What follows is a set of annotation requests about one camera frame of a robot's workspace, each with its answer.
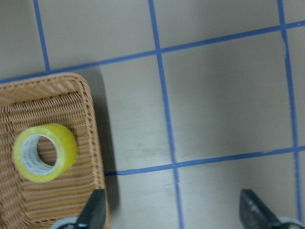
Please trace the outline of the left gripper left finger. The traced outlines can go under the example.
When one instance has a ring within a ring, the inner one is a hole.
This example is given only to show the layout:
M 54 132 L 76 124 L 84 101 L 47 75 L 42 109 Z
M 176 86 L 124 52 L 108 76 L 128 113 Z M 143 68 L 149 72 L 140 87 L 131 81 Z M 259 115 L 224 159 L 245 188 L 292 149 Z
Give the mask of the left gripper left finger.
M 103 229 L 106 222 L 106 194 L 104 189 L 92 192 L 76 220 L 77 229 Z

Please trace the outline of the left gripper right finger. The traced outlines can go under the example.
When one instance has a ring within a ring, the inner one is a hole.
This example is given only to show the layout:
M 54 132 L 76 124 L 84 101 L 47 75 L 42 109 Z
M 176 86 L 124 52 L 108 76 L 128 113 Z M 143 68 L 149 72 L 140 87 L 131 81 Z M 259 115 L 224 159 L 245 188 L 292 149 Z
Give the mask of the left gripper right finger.
M 240 191 L 239 219 L 244 229 L 279 229 L 282 226 L 275 214 L 251 189 Z

